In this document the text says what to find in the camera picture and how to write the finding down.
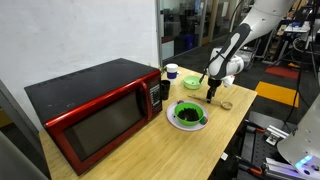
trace small bowl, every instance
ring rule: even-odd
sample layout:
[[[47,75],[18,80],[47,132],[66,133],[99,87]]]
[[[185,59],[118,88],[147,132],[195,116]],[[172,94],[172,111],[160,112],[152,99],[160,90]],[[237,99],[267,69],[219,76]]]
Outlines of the small bowl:
[[[174,115],[181,124],[186,126],[194,126],[204,118],[204,112],[201,107],[189,102],[178,104],[174,108]]]
[[[197,76],[187,76],[183,79],[184,86],[188,89],[199,89],[201,83],[199,83],[200,77]]]

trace glass door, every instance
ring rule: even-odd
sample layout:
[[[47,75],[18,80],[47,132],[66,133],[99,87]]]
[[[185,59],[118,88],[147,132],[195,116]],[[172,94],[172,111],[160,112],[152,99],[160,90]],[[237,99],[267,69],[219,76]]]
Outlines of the glass door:
[[[201,44],[204,1],[207,0],[158,0],[161,60],[187,52]]]
[[[233,27],[239,23],[241,16],[238,15],[241,8],[233,15],[239,0],[217,0],[215,26],[213,39],[217,39],[229,34]]]
[[[203,31],[202,31],[202,41],[201,45],[207,44],[210,42],[210,39],[212,39],[213,34],[213,20],[214,20],[214,4],[213,0],[206,0],[204,2],[204,8],[203,8]]]

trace red microwave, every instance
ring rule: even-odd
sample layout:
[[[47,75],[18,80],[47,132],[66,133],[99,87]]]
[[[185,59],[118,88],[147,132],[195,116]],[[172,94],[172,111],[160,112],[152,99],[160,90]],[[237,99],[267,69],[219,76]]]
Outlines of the red microwave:
[[[160,82],[158,69],[117,59],[25,91],[42,125],[81,175],[162,110]]]

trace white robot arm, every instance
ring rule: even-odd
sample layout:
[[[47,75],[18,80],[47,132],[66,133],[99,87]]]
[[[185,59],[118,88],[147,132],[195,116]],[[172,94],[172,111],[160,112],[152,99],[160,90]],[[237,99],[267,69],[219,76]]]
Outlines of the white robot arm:
[[[211,102],[221,80],[243,70],[244,62],[240,57],[234,57],[235,53],[246,43],[270,32],[289,11],[293,3],[294,0],[256,0],[246,18],[230,34],[222,48],[213,49],[207,69],[205,69],[210,86],[207,93],[208,103]]]

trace equipment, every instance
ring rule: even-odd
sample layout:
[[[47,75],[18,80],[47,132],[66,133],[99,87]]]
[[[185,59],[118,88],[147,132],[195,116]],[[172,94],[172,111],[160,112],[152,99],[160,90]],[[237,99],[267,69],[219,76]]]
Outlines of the equipment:
[[[221,81],[229,86],[233,82],[233,75],[244,69],[245,62],[235,53],[246,43],[269,33],[289,11],[294,0],[257,0],[246,18],[230,34],[222,48],[214,48],[210,61],[203,72],[208,75],[207,102],[211,102]]]
[[[236,52],[246,43],[269,33],[285,16],[294,0],[256,0],[247,17],[230,34],[222,48],[214,48],[203,72],[208,75],[206,100],[211,102],[221,82],[230,86],[233,75],[241,72],[246,62]],[[288,137],[277,145],[285,160],[304,178],[320,179],[320,95]]]

